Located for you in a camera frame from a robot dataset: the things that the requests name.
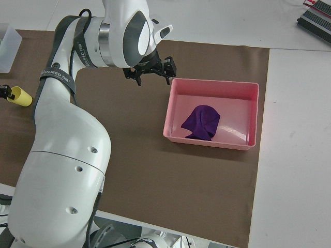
brown mat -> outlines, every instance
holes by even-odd
[[[53,32],[21,30],[19,53],[0,83],[34,96]],[[179,78],[260,84],[257,145],[248,151],[172,143],[162,136],[170,87],[156,75],[143,84],[122,69],[84,69],[78,101],[107,129],[112,154],[99,209],[228,245],[247,247],[252,215],[269,49],[163,41]],[[34,140],[31,107],[2,100],[0,183],[15,186]]]

white tabletop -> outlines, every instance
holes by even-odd
[[[329,247],[331,52],[316,50],[331,46],[296,26],[307,9],[302,0],[147,1],[173,23],[170,40],[277,48],[269,57],[249,247]],[[2,0],[0,22],[54,30],[83,8],[103,16],[101,0]]]

pink bin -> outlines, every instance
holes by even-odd
[[[258,98],[257,83],[174,79],[163,135],[172,142],[248,150],[256,143]],[[185,138],[192,132],[181,128],[199,105],[209,105],[221,116],[212,141]]]

yellow cylinder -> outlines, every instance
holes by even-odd
[[[9,102],[13,102],[23,107],[27,107],[32,103],[32,97],[28,93],[26,93],[23,89],[21,89],[19,86],[15,86],[11,88],[11,93],[15,95],[15,98],[10,99],[7,97],[7,100]]]

silver band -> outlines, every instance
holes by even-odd
[[[110,49],[109,49],[109,24],[102,22],[99,30],[99,48],[101,57],[107,66],[114,67]]]

